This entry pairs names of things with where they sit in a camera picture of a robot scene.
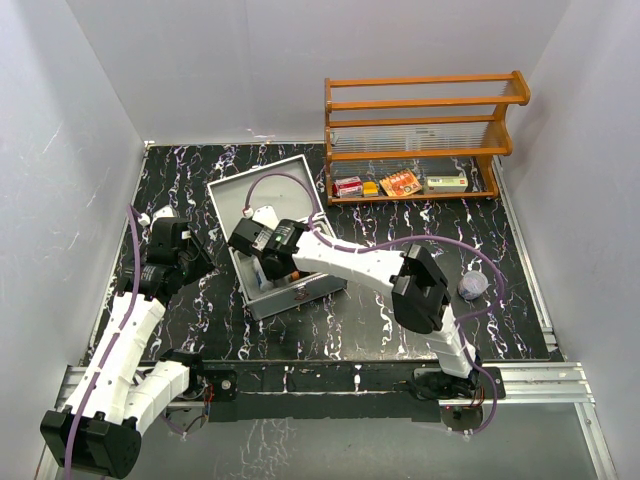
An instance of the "purple cable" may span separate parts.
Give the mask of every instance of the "purple cable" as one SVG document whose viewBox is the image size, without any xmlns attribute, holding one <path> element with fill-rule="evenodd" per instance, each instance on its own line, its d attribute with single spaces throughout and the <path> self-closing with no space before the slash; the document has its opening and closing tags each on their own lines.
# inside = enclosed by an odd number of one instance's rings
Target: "purple cable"
<svg viewBox="0 0 640 480">
<path fill-rule="evenodd" d="M 122 321 L 118 328 L 122 330 L 127 322 L 129 321 L 129 317 L 133 313 L 133 308 L 136 304 L 136 297 L 138 296 L 138 289 L 140 288 L 140 249 L 138 248 L 138 230 L 136 229 L 136 211 L 131 205 L 127 206 L 127 217 L 129 218 L 129 226 L 131 227 L 131 237 L 133 240 L 133 258 L 134 258 L 134 274 L 133 274 L 133 290 L 131 292 L 131 302 L 129 303 L 129 308 L 127 309 L 124 317 L 122 317 Z M 107 358 L 109 358 L 109 354 L 113 350 L 113 346 L 116 344 L 116 341 L 120 337 L 119 333 L 114 333 L 105 349 L 100 362 L 98 362 L 98 368 L 102 369 L 107 363 Z M 73 417 L 73 422 L 71 422 L 71 429 L 69 430 L 69 437 L 67 438 L 67 448 L 64 452 L 64 475 L 66 480 L 71 480 L 71 460 L 73 458 L 73 444 L 76 440 L 76 434 L 78 432 L 78 426 L 80 425 L 80 420 L 82 419 L 82 414 L 84 413 L 84 409 L 89 403 L 89 397 L 93 392 L 93 389 L 98 382 L 98 377 L 100 376 L 100 372 L 94 372 L 91 377 L 91 381 L 89 382 L 89 386 L 84 392 L 82 400 L 80 400 L 80 405 L 78 405 L 78 410 L 76 411 L 75 417 Z"/>
<path fill-rule="evenodd" d="M 399 245 L 402 243 L 422 240 L 422 241 L 440 242 L 440 243 L 447 243 L 449 245 L 454 245 L 458 248 L 462 248 L 463 250 L 467 250 L 473 253 L 482 261 L 484 261 L 489 266 L 489 268 L 491 268 L 496 278 L 496 287 L 497 287 L 496 298 L 494 299 L 493 302 L 491 302 L 491 304 L 487 308 L 484 308 L 477 312 L 466 313 L 461 317 L 456 318 L 455 323 L 457 326 L 461 325 L 462 323 L 468 320 L 471 320 L 472 318 L 478 318 L 481 315 L 489 314 L 494 310 L 495 307 L 501 304 L 502 299 L 504 298 L 504 293 L 505 293 L 505 284 L 504 284 L 504 278 L 503 278 L 502 272 L 498 269 L 498 267 L 495 266 L 495 264 L 491 261 L 491 259 L 487 257 L 484 253 L 482 253 L 480 250 L 477 250 L 472 246 L 467 245 L 466 243 L 460 242 L 458 240 L 454 240 L 452 238 L 447 238 L 447 237 L 440 237 L 437 235 L 413 235 L 411 237 L 398 238 L 396 240 L 391 240 L 390 242 L 382 243 L 380 245 L 374 245 L 372 247 L 365 247 L 365 248 L 352 248 L 352 247 L 345 247 L 342 245 L 335 245 L 330 240 L 325 238 L 317 229 L 314 228 L 315 225 L 313 222 L 313 217 L 315 216 L 316 213 L 318 213 L 318 205 L 315 202 L 313 193 L 311 192 L 311 190 L 307 185 L 302 183 L 300 179 L 288 173 L 268 173 L 266 175 L 263 175 L 260 178 L 257 178 L 251 184 L 251 187 L 249 187 L 249 191 L 247 192 L 247 196 L 244 202 L 244 210 L 247 210 L 250 207 L 251 194 L 253 193 L 253 190 L 256 188 L 256 185 L 260 183 L 262 180 L 264 180 L 265 178 L 273 177 L 273 176 L 290 178 L 294 180 L 296 183 L 298 183 L 302 188 L 304 188 L 305 192 L 307 192 L 307 195 L 309 196 L 309 200 L 311 201 L 312 210 L 313 210 L 311 212 L 311 215 L 309 215 L 309 220 L 308 220 L 309 226 L 312 228 L 313 234 L 322 243 L 324 243 L 325 245 L 331 248 L 335 248 L 340 252 L 348 252 L 348 253 L 356 253 L 356 254 L 367 253 L 367 252 L 372 252 L 374 250 L 383 250 L 385 248 L 389 248 L 394 245 Z M 460 336 L 460 342 L 462 343 L 462 347 L 464 348 L 464 346 L 467 344 L 467 339 L 464 336 L 464 332 L 462 331 L 462 328 L 458 329 L 458 335 Z M 471 358 L 471 355 L 469 355 L 469 351 L 466 348 L 464 349 L 464 353 L 465 353 L 465 356 L 467 357 L 467 361 L 471 364 L 471 366 L 475 370 L 483 374 L 485 377 L 487 377 L 487 379 L 489 380 L 489 383 L 491 384 L 491 390 L 493 392 L 493 402 L 491 404 L 491 412 L 489 413 L 489 417 L 485 422 L 482 423 L 482 425 L 480 425 L 477 429 L 474 430 L 475 433 L 479 433 L 485 428 L 487 428 L 487 426 L 491 423 L 491 421 L 495 417 L 496 409 L 498 408 L 498 387 L 496 387 L 493 377 L 489 374 L 489 372 L 487 372 L 484 368 L 482 368 L 480 365 L 477 365 L 475 363 L 475 360 Z"/>
</svg>

